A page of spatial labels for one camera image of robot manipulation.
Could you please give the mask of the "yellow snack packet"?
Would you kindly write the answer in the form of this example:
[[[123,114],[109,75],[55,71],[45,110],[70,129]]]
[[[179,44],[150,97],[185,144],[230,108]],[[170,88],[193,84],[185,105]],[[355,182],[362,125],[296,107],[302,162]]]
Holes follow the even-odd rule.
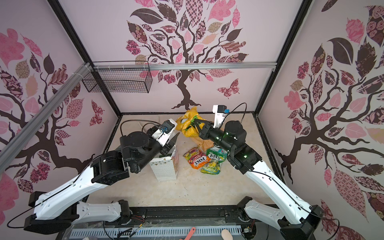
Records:
[[[176,120],[176,130],[180,131],[187,138],[199,137],[199,134],[192,125],[194,119],[196,118],[203,120],[203,118],[199,115],[197,111],[197,107],[193,107],[190,110],[187,110],[183,116],[179,117]]]

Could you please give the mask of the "orange-brown snack bag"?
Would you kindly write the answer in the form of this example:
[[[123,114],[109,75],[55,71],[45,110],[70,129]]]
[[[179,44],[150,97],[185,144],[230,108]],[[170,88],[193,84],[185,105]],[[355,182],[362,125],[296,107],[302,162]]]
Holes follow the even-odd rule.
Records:
[[[208,149],[214,147],[214,143],[211,140],[203,140],[200,137],[197,138],[191,138],[191,140],[198,145],[198,147],[203,151],[206,152]]]

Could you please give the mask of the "white patterned paper gift bag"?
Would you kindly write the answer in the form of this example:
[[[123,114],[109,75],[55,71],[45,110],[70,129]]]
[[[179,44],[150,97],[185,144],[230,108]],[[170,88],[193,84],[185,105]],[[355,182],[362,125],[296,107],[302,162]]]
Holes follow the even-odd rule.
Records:
[[[175,145],[166,156],[158,155],[149,165],[158,182],[176,181],[179,166],[177,145]]]

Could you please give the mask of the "orange candy snack packet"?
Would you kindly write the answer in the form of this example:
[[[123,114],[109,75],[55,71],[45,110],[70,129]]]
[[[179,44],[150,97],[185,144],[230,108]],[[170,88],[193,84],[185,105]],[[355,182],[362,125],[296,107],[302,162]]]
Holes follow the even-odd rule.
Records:
[[[192,148],[188,150],[183,157],[188,161],[193,169],[200,169],[206,163],[209,163],[211,159],[199,148]]]

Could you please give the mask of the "green snack packet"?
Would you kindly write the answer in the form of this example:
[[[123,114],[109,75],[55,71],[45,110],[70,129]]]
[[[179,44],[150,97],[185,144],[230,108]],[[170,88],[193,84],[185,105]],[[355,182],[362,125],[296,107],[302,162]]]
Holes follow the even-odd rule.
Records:
[[[211,159],[200,170],[203,174],[218,175],[221,172],[221,165],[227,160],[226,154],[220,154],[214,151],[213,147],[207,150],[207,156]]]

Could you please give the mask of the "teal pink snack packet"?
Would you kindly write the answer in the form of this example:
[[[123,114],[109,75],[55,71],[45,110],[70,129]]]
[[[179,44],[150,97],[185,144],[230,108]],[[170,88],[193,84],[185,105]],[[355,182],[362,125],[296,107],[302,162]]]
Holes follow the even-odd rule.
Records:
[[[220,153],[220,154],[226,154],[227,153],[227,151],[225,149],[222,149],[218,146],[214,146],[213,149],[214,149],[214,151],[216,151],[217,153]]]

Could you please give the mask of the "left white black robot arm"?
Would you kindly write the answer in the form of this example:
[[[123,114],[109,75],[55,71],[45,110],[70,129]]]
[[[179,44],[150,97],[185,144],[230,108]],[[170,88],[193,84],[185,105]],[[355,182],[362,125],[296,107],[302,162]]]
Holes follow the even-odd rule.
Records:
[[[158,155],[167,155],[177,142],[178,135],[132,132],[121,137],[119,148],[95,158],[77,177],[49,192],[36,192],[29,205],[34,213],[27,217],[24,230],[50,235],[69,227],[89,222],[105,221],[117,225],[128,224],[132,213],[128,201],[111,204],[89,204],[82,199],[131,173],[138,174]]]

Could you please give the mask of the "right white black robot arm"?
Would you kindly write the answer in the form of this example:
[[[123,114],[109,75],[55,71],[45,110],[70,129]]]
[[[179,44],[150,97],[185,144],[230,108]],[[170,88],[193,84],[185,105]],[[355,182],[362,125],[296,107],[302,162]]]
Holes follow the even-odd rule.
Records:
[[[247,132],[241,122],[229,121],[221,130],[212,122],[195,119],[193,126],[201,139],[211,140],[225,150],[231,165],[254,181],[276,204],[274,208],[249,200],[244,206],[248,218],[275,228],[286,240],[309,240],[313,236],[323,210],[301,199],[273,173],[262,157],[246,144]]]

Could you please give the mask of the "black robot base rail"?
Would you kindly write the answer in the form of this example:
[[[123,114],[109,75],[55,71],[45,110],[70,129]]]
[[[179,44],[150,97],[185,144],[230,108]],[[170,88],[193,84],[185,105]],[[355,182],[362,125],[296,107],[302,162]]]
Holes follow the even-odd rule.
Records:
[[[258,220],[246,220],[236,205],[224,206],[184,206],[184,207],[131,207],[133,216],[127,224],[104,223],[101,221],[77,224],[62,231],[56,237],[65,240],[73,229],[121,229],[121,228],[152,228],[152,227],[198,227],[198,226],[240,226],[241,236],[233,236],[235,240],[281,240],[280,232]],[[127,238],[121,238],[119,233],[116,240],[180,240],[183,237],[169,239],[133,239],[134,233]],[[222,237],[196,237],[192,240],[220,240]]]

